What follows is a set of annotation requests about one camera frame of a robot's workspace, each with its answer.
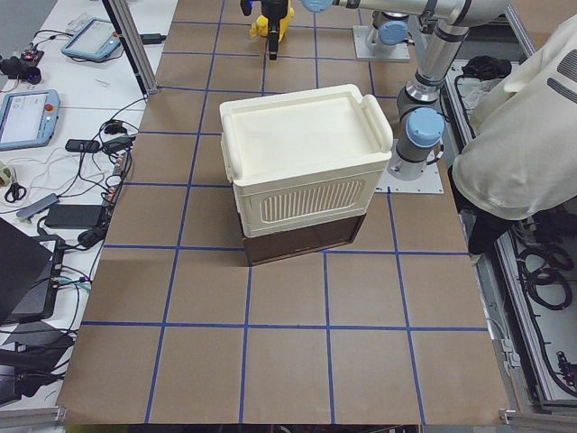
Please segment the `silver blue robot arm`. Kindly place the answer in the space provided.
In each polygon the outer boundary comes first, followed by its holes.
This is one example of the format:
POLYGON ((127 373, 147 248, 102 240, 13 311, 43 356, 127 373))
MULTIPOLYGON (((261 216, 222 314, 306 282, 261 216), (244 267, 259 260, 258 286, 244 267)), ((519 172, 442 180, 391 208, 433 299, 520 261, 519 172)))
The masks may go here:
MULTIPOLYGON (((294 8, 289 6, 286 17, 280 20, 279 41, 284 37, 294 16, 294 8)), ((269 18, 263 14, 259 15, 251 25, 249 36, 268 38, 270 36, 268 24, 269 18)), ((408 15, 374 11, 371 25, 354 25, 353 41, 358 60, 408 62, 410 60, 408 15)))
POLYGON ((421 107, 430 108, 438 99, 444 78, 472 27, 484 25, 503 14, 508 1, 305 1, 303 6, 319 13, 331 6, 370 9, 379 12, 412 14, 435 18, 437 23, 426 43, 426 53, 415 76, 399 91, 399 122, 404 128, 389 160, 388 172, 400 180, 418 179, 427 165, 426 158, 435 146, 420 144, 409 124, 421 107))

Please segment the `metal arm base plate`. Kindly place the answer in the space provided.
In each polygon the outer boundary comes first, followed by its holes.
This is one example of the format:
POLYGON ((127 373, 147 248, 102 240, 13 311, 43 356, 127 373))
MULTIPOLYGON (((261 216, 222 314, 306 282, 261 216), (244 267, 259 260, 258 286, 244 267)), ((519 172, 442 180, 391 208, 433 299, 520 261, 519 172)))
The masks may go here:
POLYGON ((443 194, 435 156, 430 153, 425 161, 412 163, 394 154, 375 188, 377 193, 443 194))

